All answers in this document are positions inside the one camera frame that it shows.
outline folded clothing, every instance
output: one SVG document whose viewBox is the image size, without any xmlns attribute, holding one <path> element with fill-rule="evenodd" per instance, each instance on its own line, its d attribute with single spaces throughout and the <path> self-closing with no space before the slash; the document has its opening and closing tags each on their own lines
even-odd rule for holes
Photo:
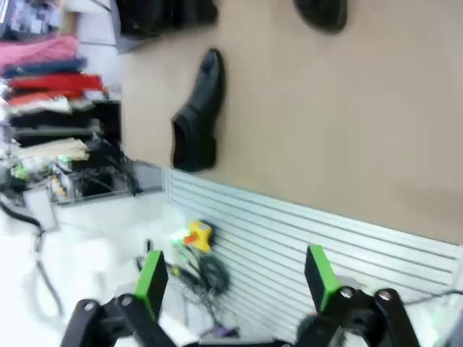
<svg viewBox="0 0 463 347">
<path fill-rule="evenodd" d="M 87 59 L 75 58 L 41 63 L 11 65 L 5 68 L 2 77 L 6 79 L 26 76 L 43 76 L 64 72 L 80 72 L 87 65 Z"/>
<path fill-rule="evenodd" d="M 16 96 L 8 100 L 8 105 L 11 107 L 27 105 L 42 100 L 50 100 L 56 98 L 67 98 L 69 100 L 79 99 L 83 97 L 83 92 L 79 90 L 52 90 L 46 92 L 35 92 L 26 95 Z"/>
<path fill-rule="evenodd" d="M 23 65 L 75 58 L 79 41 L 72 35 L 59 35 L 27 43 L 0 43 L 0 73 L 9 65 Z"/>
<path fill-rule="evenodd" d="M 24 80 L 12 80 L 8 83 L 8 86 L 14 90 L 104 91 L 100 76 L 79 73 L 51 74 Z"/>
<path fill-rule="evenodd" d="M 21 129 L 37 129 L 43 130 L 44 127 L 57 128 L 90 128 L 94 124 L 94 120 L 99 120 L 100 128 L 104 134 L 100 134 L 105 140 L 116 143 L 121 141 L 121 105 L 111 101 L 94 102 L 92 108 L 85 110 L 72 110 L 72 113 L 61 113 L 50 110 L 37 111 L 35 113 L 26 113 L 22 116 L 14 116 L 9 119 L 11 128 L 14 128 L 12 137 L 18 141 L 22 147 L 30 147 L 42 143 L 57 140 L 59 138 L 74 137 L 75 139 L 88 141 L 92 139 L 92 134 L 83 134 L 81 131 L 75 134 L 68 134 L 68 131 L 63 132 L 62 136 L 57 134 L 45 134 L 40 132 L 40 135 L 30 135 L 21 132 Z"/>
</svg>

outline wire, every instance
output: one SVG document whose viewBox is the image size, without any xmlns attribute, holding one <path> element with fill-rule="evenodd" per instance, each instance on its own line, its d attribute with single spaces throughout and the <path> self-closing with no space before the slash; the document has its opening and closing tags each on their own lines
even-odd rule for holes
<svg viewBox="0 0 463 347">
<path fill-rule="evenodd" d="M 145 240 L 145 252 L 148 255 L 151 250 L 153 249 L 153 242 L 150 239 Z M 135 258 L 135 264 L 137 265 L 138 272 L 141 273 L 143 269 L 143 263 L 145 261 L 145 256 L 141 255 L 139 257 Z"/>
<path fill-rule="evenodd" d="M 50 278 L 43 267 L 43 263 L 41 260 L 35 261 L 35 269 L 33 273 L 30 274 L 30 278 L 25 282 L 25 290 L 28 294 L 26 299 L 28 298 L 28 304 L 32 307 L 32 310 L 35 312 L 36 318 L 40 322 L 45 322 L 52 326 L 59 332 L 63 332 L 64 328 L 66 327 L 63 317 L 64 317 L 64 308 L 62 306 L 61 300 L 59 299 L 59 295 L 56 292 L 55 288 L 51 284 Z M 43 282 L 45 283 L 46 288 L 50 292 L 53 300 L 55 301 L 55 305 L 57 308 L 57 314 L 54 317 L 48 316 L 43 310 L 41 303 L 38 300 L 37 290 L 38 290 L 38 278 L 42 277 Z"/>
<path fill-rule="evenodd" d="M 201 255 L 199 268 L 200 278 L 208 291 L 214 290 L 216 295 L 220 295 L 229 288 L 229 273 L 217 257 L 212 254 Z"/>
<path fill-rule="evenodd" d="M 46 288 L 48 289 L 48 291 L 50 292 L 51 296 L 53 297 L 55 301 L 56 308 L 58 309 L 58 318 L 62 318 L 64 316 L 63 304 L 61 302 L 61 299 L 59 298 L 58 292 L 51 284 L 50 278 L 48 277 L 45 267 L 43 266 L 43 263 L 40 259 L 40 253 L 42 252 L 42 248 L 43 248 L 43 235 L 45 234 L 45 231 L 43 230 L 42 225 L 34 217 L 31 217 L 29 215 L 23 215 L 22 213 L 13 211 L 10 207 L 4 204 L 1 200 L 0 200 L 0 208 L 11 218 L 20 220 L 24 223 L 32 224 L 38 229 L 38 232 L 35 235 L 35 240 L 34 240 L 34 252 L 37 255 L 37 257 L 35 258 L 35 268 L 37 270 L 37 274 L 39 274 L 42 277 Z M 40 305 L 38 304 L 38 300 L 36 296 L 33 297 L 33 303 L 34 303 L 34 307 L 36 308 L 36 312 L 38 316 L 40 317 L 46 316 L 41 311 L 41 308 L 40 308 Z"/>
<path fill-rule="evenodd" d="M 409 306 L 409 305 L 422 304 L 423 302 L 431 301 L 431 300 L 441 298 L 443 296 L 449 296 L 449 295 L 463 295 L 463 291 L 458 291 L 456 289 L 450 289 L 448 291 L 443 291 L 442 293 L 437 293 L 437 294 L 433 294 L 430 296 L 426 296 L 425 298 L 404 302 L 404 305 Z"/>
<path fill-rule="evenodd" d="M 121 174 L 124 174 L 125 179 L 127 181 L 127 188 L 130 190 L 133 196 L 135 196 L 138 193 L 143 192 L 143 189 L 140 188 L 140 183 L 138 180 L 133 176 L 132 172 L 129 172 L 129 169 L 126 167 L 127 162 L 133 163 L 132 160 L 130 160 L 124 152 L 122 152 L 119 148 L 119 155 L 126 160 L 125 163 L 117 163 L 116 161 L 112 160 L 109 156 L 106 156 L 106 160 L 109 161 L 114 165 L 114 168 L 119 168 Z"/>
<path fill-rule="evenodd" d="M 93 2 L 95 5 L 101 7 L 102 9 L 105 9 L 107 12 L 111 12 L 111 9 L 107 7 L 106 5 L 103 5 L 101 2 L 97 0 L 90 0 L 90 1 Z"/>
<path fill-rule="evenodd" d="M 100 184 L 102 187 L 105 187 L 107 190 L 109 190 L 109 192 L 114 192 L 114 190 L 115 190 L 113 187 L 111 187 L 110 185 L 104 183 L 103 181 L 100 181 L 99 179 L 95 179 L 95 178 L 89 177 L 89 176 L 83 177 L 83 179 L 86 179 L 86 180 L 91 181 L 91 182 L 96 183 L 96 184 Z"/>
</svg>

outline beige wall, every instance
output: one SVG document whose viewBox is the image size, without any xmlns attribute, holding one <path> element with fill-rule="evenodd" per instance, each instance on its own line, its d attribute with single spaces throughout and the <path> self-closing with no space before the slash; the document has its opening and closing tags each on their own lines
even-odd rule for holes
<svg viewBox="0 0 463 347">
<path fill-rule="evenodd" d="M 227 99 L 222 183 L 445 241 L 463 241 L 463 1 L 349 1 L 346 29 L 290 0 L 226 0 L 211 29 L 126 57 L 127 154 L 168 166 L 170 118 L 210 46 Z"/>
</svg>

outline white slatwall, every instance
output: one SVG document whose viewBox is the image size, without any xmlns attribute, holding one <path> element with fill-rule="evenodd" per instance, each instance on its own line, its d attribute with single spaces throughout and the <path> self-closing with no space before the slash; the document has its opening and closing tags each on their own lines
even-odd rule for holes
<svg viewBox="0 0 463 347">
<path fill-rule="evenodd" d="M 224 306 L 271 335 L 293 340 L 313 302 L 304 277 L 308 244 L 323 245 L 337 275 L 404 301 L 455 281 L 457 245 L 342 218 L 168 170 L 169 203 L 219 227 L 213 249 L 231 273 Z"/>
</svg>

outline black leather shoe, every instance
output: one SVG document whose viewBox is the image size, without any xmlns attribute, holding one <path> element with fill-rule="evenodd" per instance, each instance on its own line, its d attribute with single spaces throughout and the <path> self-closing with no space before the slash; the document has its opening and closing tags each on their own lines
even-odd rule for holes
<svg viewBox="0 0 463 347">
<path fill-rule="evenodd" d="M 294 0 L 302 18 L 314 27 L 338 33 L 347 22 L 347 0 Z"/>
<path fill-rule="evenodd" d="M 121 34 L 139 38 L 211 25 L 217 21 L 218 16 L 212 0 L 112 1 L 116 2 Z"/>
<path fill-rule="evenodd" d="M 211 49 L 201 63 L 190 98 L 172 118 L 174 168 L 196 172 L 214 166 L 213 131 L 224 96 L 224 61 L 217 49 Z"/>
</svg>

